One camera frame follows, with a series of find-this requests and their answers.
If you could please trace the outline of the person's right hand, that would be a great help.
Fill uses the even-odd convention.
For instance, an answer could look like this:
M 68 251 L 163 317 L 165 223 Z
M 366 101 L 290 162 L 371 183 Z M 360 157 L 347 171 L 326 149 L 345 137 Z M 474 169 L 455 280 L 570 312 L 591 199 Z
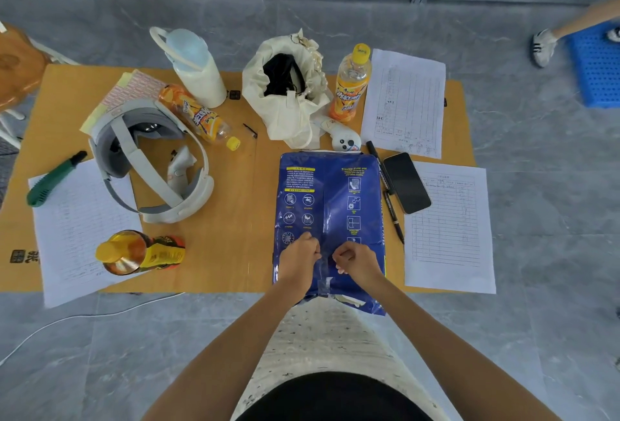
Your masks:
M 375 296 L 376 290 L 380 284 L 386 281 L 386 278 L 379 267 L 376 253 L 367 245 L 360 244 L 358 251 L 358 266 L 360 268 L 359 276 L 351 276 L 359 287 L 371 296 Z

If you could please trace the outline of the blue plastic pack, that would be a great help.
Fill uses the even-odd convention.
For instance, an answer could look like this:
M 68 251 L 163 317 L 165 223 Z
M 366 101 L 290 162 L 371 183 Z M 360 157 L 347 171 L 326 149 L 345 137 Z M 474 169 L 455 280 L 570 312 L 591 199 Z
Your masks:
M 333 252 L 345 241 L 367 245 L 385 272 L 386 248 L 379 167 L 373 156 L 330 151 L 281 156 L 276 195 L 273 281 L 283 251 L 304 232 L 320 244 L 322 257 L 304 301 L 333 298 L 364 313 L 383 307 L 354 280 L 339 274 Z

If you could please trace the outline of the thin black pen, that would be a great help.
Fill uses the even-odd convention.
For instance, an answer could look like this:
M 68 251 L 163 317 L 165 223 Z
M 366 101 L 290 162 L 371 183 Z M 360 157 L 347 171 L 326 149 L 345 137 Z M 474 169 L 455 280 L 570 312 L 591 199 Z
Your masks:
M 394 227 L 394 229 L 396 231 L 396 234 L 397 234 L 400 242 L 404 245 L 405 244 L 404 233 L 402 231 L 402 228 L 400 227 L 398 216 L 397 216 L 397 214 L 395 212 L 395 209 L 393 207 L 393 204 L 392 204 L 392 201 L 391 201 L 391 198 L 390 198 L 390 194 L 389 194 L 389 192 L 387 190 L 383 191 L 383 197 L 384 197 L 384 200 L 386 202 L 386 205 L 387 205 L 387 208 L 388 208 L 388 212 L 389 212 L 389 215 L 390 215 L 393 227 Z

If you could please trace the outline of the white speckled shirt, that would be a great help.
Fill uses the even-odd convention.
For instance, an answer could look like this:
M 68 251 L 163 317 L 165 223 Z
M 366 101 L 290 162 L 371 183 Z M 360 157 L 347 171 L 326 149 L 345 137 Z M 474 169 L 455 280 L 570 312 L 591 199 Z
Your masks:
M 450 421 L 441 405 L 361 317 L 327 298 L 294 306 L 284 316 L 253 372 L 231 421 L 270 390 L 310 373 L 365 375 L 416 403 L 431 421 Z

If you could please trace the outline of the printed paper sheet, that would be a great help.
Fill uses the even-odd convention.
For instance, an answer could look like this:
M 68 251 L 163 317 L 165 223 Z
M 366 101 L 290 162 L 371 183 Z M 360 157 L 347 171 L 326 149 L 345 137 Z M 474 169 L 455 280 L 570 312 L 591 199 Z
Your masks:
M 78 164 L 32 211 L 44 307 L 57 307 L 131 279 L 109 273 L 95 257 L 97 246 L 116 232 L 143 230 L 140 216 L 112 198 L 96 160 Z
M 374 49 L 361 140 L 376 149 L 442 157 L 446 65 Z
M 486 170 L 413 162 L 431 206 L 404 218 L 404 284 L 495 294 Z

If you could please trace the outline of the white plush toy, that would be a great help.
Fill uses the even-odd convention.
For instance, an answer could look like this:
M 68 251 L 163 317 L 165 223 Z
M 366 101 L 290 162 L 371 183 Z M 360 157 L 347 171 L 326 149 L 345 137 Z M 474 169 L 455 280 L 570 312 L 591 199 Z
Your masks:
M 330 117 L 321 116 L 318 119 L 322 130 L 332 138 L 332 149 L 337 152 L 361 151 L 361 137 L 352 128 Z

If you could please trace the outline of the cream tote bag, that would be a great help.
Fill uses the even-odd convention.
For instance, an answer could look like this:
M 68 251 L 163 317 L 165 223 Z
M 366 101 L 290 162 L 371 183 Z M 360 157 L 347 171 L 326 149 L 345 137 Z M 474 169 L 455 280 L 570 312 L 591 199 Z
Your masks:
M 288 72 L 293 78 L 283 75 L 285 87 L 279 94 L 268 94 L 277 76 L 268 74 L 266 65 L 278 55 L 292 57 L 294 66 Z M 271 140 L 291 149 L 319 147 L 321 129 L 313 123 L 314 115 L 324 113 L 333 99 L 322 61 L 319 45 L 300 29 L 264 41 L 244 68 L 242 95 L 263 120 Z

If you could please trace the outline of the black cloth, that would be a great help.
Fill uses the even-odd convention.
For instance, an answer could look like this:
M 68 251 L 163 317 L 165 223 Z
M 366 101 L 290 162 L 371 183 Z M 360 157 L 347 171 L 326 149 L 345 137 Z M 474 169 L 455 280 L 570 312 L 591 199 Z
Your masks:
M 264 96 L 287 96 L 289 91 L 296 95 L 306 90 L 306 83 L 293 55 L 278 53 L 266 62 L 263 72 L 268 77 Z

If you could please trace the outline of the white water bottle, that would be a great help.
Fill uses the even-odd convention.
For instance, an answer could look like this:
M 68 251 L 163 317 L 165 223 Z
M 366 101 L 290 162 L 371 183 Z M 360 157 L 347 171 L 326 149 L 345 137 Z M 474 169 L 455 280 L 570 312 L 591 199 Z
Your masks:
M 172 63 L 183 85 L 208 109 L 219 107 L 227 99 L 220 71 L 204 39 L 184 28 L 170 32 L 152 26 L 150 35 Z

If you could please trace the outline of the white grey headset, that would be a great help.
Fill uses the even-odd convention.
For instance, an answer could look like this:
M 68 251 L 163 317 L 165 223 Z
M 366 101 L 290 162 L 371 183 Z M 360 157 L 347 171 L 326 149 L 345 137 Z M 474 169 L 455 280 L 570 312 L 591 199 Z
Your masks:
M 125 102 L 101 116 L 88 135 L 105 188 L 122 208 L 140 214 L 144 222 L 180 222 L 197 213 L 213 193 L 214 180 L 209 175 L 205 148 L 197 135 L 160 102 L 150 99 Z M 198 144 L 203 167 L 197 170 L 190 182 L 194 186 L 193 191 L 183 198 L 167 185 L 167 177 L 165 179 L 160 175 L 151 164 L 139 148 L 138 139 L 183 140 L 186 135 Z M 164 201 L 162 205 L 135 208 L 120 198 L 112 186 L 112 179 L 122 179 L 131 170 Z

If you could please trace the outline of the pink patterned pad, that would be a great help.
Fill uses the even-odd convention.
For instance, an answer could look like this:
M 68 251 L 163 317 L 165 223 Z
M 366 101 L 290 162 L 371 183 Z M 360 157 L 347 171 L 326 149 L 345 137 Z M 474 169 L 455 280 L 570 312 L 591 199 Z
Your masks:
M 137 69 L 132 72 L 124 72 L 113 88 L 97 105 L 97 108 L 107 112 L 130 100 L 157 100 L 160 91 L 166 85 L 166 82 Z

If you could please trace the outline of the yellow paper sheet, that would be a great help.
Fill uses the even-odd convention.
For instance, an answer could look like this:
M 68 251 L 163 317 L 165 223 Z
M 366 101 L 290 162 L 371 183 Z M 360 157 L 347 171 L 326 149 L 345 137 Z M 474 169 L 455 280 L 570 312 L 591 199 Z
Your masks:
M 133 77 L 133 72 L 124 72 L 113 88 L 104 96 L 103 100 L 96 106 L 96 108 L 89 114 L 87 119 L 80 127 L 80 131 L 89 134 L 96 121 L 120 105 L 129 100 L 128 85 Z

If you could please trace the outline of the green utility knife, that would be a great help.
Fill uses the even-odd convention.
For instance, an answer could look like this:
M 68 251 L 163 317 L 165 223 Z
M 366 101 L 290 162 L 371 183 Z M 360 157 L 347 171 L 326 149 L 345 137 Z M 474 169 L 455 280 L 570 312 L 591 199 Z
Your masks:
M 56 166 L 42 178 L 35 181 L 34 185 L 28 191 L 26 201 L 31 208 L 42 206 L 53 189 L 57 187 L 77 165 L 87 158 L 86 151 L 79 151 L 64 162 Z

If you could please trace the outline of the blue plastic crate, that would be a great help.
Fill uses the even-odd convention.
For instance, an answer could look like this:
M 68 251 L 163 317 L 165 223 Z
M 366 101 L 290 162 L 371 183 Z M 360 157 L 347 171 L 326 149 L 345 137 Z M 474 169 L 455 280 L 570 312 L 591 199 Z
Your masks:
M 585 107 L 620 108 L 620 43 L 607 37 L 618 25 L 612 20 L 565 39 Z

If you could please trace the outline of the wooden chair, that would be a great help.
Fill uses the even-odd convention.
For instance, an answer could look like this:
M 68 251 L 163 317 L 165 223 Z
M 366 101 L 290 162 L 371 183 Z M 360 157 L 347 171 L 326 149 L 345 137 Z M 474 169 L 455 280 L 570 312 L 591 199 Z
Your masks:
M 45 69 L 52 64 L 79 65 L 0 20 L 0 139 L 17 150 L 21 138 L 7 119 L 25 119 L 14 107 L 40 87 Z

